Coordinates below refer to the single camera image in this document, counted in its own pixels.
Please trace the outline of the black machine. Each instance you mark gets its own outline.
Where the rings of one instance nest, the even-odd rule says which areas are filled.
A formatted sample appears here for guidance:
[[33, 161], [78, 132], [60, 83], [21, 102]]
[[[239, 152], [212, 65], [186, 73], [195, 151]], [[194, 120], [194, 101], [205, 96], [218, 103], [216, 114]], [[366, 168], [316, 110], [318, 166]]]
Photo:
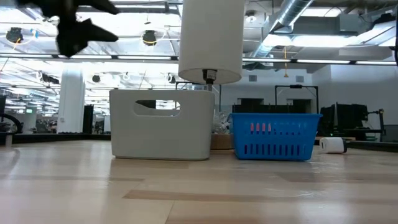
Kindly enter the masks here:
[[[357, 141], [383, 142], [386, 130], [384, 128], [384, 110], [369, 111], [366, 105], [335, 103], [320, 110], [322, 115], [318, 124], [318, 134], [324, 137], [351, 137]], [[370, 124], [369, 115], [379, 118], [379, 128]]]

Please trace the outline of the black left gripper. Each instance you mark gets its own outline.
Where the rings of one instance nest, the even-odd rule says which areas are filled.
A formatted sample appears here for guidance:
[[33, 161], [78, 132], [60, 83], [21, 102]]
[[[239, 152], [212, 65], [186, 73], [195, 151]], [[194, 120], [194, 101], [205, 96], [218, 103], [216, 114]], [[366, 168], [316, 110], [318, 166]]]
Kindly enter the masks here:
[[[75, 20], [78, 6], [91, 6], [113, 15], [120, 10], [110, 0], [16, 0], [18, 6], [37, 6], [45, 17], [58, 16], [61, 19]], [[91, 19], [81, 22], [62, 22], [57, 26], [57, 48], [60, 55], [68, 58], [81, 52], [88, 42], [116, 42], [114, 33], [94, 25]]]

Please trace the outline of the white shade wooden table lamp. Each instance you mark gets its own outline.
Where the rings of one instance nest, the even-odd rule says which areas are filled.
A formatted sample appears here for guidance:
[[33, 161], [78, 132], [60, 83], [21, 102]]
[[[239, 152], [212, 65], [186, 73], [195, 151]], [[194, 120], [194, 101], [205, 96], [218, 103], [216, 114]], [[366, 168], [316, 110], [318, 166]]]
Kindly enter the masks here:
[[212, 87], [242, 79], [244, 12], [245, 0], [183, 0], [178, 75], [206, 86], [209, 99], [199, 104], [204, 112], [198, 117], [210, 118], [194, 135], [205, 149], [211, 147]]

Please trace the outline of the red rectangular block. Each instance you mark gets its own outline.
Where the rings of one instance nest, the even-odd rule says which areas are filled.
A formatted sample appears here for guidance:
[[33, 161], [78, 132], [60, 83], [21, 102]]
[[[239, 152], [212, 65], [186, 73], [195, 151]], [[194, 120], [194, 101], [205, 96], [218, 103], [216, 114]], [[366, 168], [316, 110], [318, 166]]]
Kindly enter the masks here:
[[257, 133], [265, 133], [271, 132], [272, 126], [270, 123], [251, 123], [250, 124], [250, 132], [257, 132]]

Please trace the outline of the white round column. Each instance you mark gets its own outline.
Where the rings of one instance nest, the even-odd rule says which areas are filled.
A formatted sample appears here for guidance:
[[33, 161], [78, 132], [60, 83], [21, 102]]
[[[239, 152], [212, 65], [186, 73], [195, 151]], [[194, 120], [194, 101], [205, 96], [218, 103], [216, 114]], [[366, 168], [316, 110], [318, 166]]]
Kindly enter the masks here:
[[81, 133], [85, 108], [85, 79], [80, 69], [66, 68], [62, 73], [58, 107], [58, 133]]

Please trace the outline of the blue slotted plastic basket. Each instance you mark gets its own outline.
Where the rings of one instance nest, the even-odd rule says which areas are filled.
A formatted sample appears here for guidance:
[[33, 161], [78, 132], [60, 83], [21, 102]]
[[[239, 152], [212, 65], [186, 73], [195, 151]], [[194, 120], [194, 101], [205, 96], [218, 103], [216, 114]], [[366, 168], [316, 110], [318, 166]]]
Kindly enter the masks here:
[[[233, 113], [234, 152], [241, 160], [311, 159], [321, 114]], [[250, 132], [251, 123], [270, 123], [271, 132]]]

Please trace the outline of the silver round air duct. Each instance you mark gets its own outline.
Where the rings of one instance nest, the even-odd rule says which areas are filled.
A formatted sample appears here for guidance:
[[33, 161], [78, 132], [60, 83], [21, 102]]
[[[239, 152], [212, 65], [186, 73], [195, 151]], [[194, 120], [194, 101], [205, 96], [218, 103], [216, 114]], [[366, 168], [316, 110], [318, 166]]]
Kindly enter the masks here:
[[314, 0], [284, 0], [280, 10], [268, 16], [261, 29], [262, 40], [257, 48], [251, 53], [251, 57], [264, 58], [278, 44], [272, 43], [274, 32], [281, 31], [283, 34], [291, 34], [294, 23], [303, 12], [314, 2]]

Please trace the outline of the crinkled clear plastic wrap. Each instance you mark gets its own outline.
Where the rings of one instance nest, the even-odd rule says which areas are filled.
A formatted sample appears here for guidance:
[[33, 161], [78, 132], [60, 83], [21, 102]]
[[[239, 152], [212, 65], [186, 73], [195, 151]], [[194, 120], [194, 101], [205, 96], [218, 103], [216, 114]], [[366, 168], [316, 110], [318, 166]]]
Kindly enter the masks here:
[[229, 134], [231, 122], [231, 113], [227, 113], [226, 111], [215, 111], [213, 115], [212, 133]]

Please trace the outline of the black gantry frame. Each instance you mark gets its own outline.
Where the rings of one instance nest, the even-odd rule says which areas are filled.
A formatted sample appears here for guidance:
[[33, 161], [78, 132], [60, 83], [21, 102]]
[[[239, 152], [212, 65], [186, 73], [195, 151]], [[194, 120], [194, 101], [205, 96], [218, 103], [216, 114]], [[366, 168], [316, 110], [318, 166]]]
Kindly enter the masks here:
[[308, 86], [308, 85], [276, 85], [274, 86], [274, 105], [277, 105], [278, 102], [278, 88], [289, 88], [289, 89], [302, 89], [305, 88], [307, 89], [309, 92], [311, 92], [309, 89], [313, 88], [315, 90], [315, 98], [316, 98], [316, 112], [320, 113], [320, 109], [319, 109], [319, 87], [318, 86]]

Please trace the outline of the grey rectangular air duct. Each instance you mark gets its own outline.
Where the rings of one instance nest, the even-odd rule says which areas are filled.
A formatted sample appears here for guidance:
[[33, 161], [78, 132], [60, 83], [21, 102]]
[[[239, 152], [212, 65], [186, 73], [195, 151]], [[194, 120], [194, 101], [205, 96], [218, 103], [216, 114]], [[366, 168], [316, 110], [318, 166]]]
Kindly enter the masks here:
[[277, 25], [271, 34], [292, 35], [359, 35], [369, 31], [372, 22], [365, 21], [356, 14], [340, 14], [336, 17], [299, 17], [292, 25]]

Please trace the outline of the black cabinets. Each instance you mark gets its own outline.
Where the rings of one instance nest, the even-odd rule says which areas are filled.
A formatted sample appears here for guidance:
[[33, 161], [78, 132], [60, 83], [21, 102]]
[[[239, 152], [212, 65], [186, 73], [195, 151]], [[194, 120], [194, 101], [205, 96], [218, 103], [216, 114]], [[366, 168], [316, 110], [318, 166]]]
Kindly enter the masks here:
[[232, 106], [233, 113], [269, 113], [271, 104], [265, 104], [263, 98], [238, 98], [238, 104]]

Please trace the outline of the white charger black end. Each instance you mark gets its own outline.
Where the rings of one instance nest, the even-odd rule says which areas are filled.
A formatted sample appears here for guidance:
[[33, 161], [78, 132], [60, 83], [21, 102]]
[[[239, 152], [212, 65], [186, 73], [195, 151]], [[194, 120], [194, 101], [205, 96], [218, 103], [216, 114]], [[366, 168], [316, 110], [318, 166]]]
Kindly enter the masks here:
[[321, 151], [326, 154], [344, 154], [347, 152], [346, 141], [343, 138], [321, 138], [319, 146]]

